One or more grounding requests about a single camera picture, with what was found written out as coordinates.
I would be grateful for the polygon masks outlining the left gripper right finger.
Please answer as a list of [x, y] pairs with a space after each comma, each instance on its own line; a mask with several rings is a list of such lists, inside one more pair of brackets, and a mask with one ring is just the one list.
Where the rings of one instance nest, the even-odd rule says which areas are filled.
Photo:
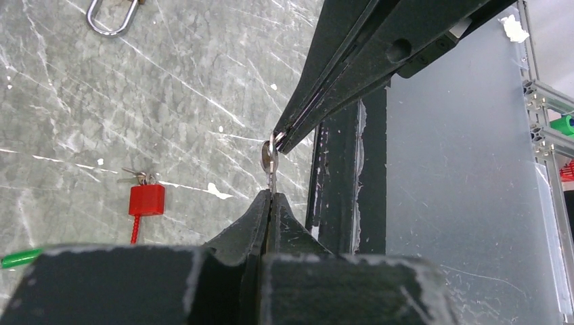
[[445, 276], [425, 259], [334, 255], [270, 200], [260, 324], [457, 324]]

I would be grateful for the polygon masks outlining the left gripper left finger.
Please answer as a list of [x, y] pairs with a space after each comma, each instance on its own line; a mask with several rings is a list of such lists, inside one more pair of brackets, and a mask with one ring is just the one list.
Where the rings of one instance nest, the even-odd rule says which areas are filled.
[[256, 324], [267, 190], [201, 246], [68, 245], [40, 254], [2, 324]]

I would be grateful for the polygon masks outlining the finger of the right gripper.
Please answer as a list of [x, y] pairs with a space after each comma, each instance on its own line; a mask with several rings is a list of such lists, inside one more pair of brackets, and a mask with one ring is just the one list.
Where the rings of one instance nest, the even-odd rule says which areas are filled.
[[326, 117], [410, 78], [510, 5], [509, 1], [325, 1], [296, 89], [273, 131], [289, 153]]

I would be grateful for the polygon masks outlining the red cable lock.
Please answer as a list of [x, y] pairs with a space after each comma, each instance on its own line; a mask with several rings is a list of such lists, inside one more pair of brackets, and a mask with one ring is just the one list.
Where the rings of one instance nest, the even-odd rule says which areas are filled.
[[165, 187], [161, 184], [133, 186], [130, 191], [128, 214], [133, 217], [130, 244], [138, 241], [142, 217], [163, 215], [165, 209]]

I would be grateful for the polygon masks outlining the silver key set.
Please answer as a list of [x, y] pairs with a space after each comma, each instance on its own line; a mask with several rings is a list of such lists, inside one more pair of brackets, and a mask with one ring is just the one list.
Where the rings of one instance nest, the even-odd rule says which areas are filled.
[[265, 140], [261, 147], [261, 167], [266, 174], [266, 182], [271, 196], [276, 193], [276, 172], [279, 166], [278, 143], [284, 137], [283, 131], [277, 134], [272, 132], [269, 139]]

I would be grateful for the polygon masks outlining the green cable lock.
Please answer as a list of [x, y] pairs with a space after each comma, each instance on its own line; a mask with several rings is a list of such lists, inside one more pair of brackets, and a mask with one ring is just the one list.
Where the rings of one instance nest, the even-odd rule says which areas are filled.
[[1, 269], [13, 269], [32, 263], [42, 252], [42, 248], [33, 248], [5, 255], [1, 258]]

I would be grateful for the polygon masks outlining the brass padlock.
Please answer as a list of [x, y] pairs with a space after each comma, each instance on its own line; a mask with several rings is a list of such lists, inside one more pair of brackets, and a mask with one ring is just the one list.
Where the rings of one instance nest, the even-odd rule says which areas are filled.
[[111, 1], [94, 0], [86, 9], [85, 20], [88, 27], [101, 37], [121, 37], [130, 29], [138, 9], [145, 3], [146, 0], [132, 0], [113, 5]]

